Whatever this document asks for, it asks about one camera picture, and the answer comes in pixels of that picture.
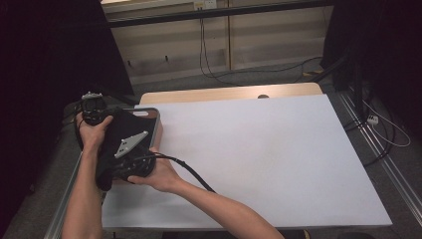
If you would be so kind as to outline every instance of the person's left hand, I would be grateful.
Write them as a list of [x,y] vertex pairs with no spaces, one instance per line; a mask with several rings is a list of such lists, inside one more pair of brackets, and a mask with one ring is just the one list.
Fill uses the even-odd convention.
[[83,121],[82,113],[79,113],[76,118],[81,139],[84,144],[84,148],[93,148],[93,149],[100,149],[105,136],[106,136],[106,129],[108,125],[112,121],[112,117],[108,116],[105,120],[98,125],[91,126]]

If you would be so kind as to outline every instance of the person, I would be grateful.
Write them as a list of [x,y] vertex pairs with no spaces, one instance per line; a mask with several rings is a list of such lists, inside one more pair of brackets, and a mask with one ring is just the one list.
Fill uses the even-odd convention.
[[[90,126],[78,114],[76,121],[84,144],[81,163],[65,215],[62,238],[102,238],[102,194],[96,185],[99,150],[112,117]],[[183,180],[168,159],[158,158],[147,177],[130,176],[128,181],[174,193],[201,209],[237,238],[284,238],[250,207]]]

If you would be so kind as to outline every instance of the gray carpet floor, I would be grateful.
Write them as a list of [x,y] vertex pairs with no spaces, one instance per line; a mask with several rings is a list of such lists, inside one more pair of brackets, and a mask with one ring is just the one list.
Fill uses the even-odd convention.
[[[272,84],[288,84],[306,82],[312,77],[304,77],[302,72],[319,70],[318,60],[313,60],[302,67],[296,64],[283,66],[270,66],[238,71],[240,73],[229,74],[216,79],[194,76],[183,79],[134,85],[135,99],[148,92],[165,92],[192,89],[210,89],[239,86],[257,86]],[[336,92],[332,87],[331,78],[320,83],[322,91],[328,95],[339,120],[345,124],[352,120],[340,100],[341,94],[348,92]],[[385,114],[382,103],[375,99],[379,112]],[[64,127],[59,135],[59,140],[52,153],[49,166],[45,168],[42,177],[35,184],[35,192],[28,195],[20,210],[12,220],[9,229],[3,238],[44,238],[50,225],[57,206],[59,205],[69,178],[75,168],[80,155],[79,147],[71,124],[66,124],[69,119],[64,119]],[[347,133],[362,163],[366,163],[375,157],[374,152],[366,143],[359,129]],[[404,140],[398,135],[398,141]],[[418,195],[422,195],[422,142],[412,137],[412,144],[405,148],[393,147],[389,155],[397,167],[408,179]],[[391,227],[382,228],[307,228],[314,239],[335,239],[344,232],[366,232],[379,239],[421,239],[422,227],[415,219],[412,211],[403,200],[402,196],[390,180],[381,163],[377,162],[366,168],[381,201],[383,202],[393,222]],[[160,231],[143,232],[105,232],[104,238],[161,238]],[[179,238],[231,238],[224,232],[218,233],[182,233]]]

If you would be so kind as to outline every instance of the table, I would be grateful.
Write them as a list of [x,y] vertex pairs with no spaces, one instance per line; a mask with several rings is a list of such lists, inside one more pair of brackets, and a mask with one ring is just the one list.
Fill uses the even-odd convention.
[[[265,88],[285,90],[280,96],[289,97],[277,98],[277,91]],[[311,96],[304,96],[309,89]],[[161,112],[163,153],[185,160],[218,193],[247,204],[279,229],[390,225],[328,98],[317,89],[310,84],[196,90],[168,93],[166,100],[176,104],[144,104],[165,93],[145,95],[141,102]],[[225,99],[219,92],[241,100],[219,101]],[[202,102],[193,102],[194,95]],[[257,95],[270,98],[255,100]],[[113,185],[103,209],[106,230],[222,229],[182,198],[124,182]]]

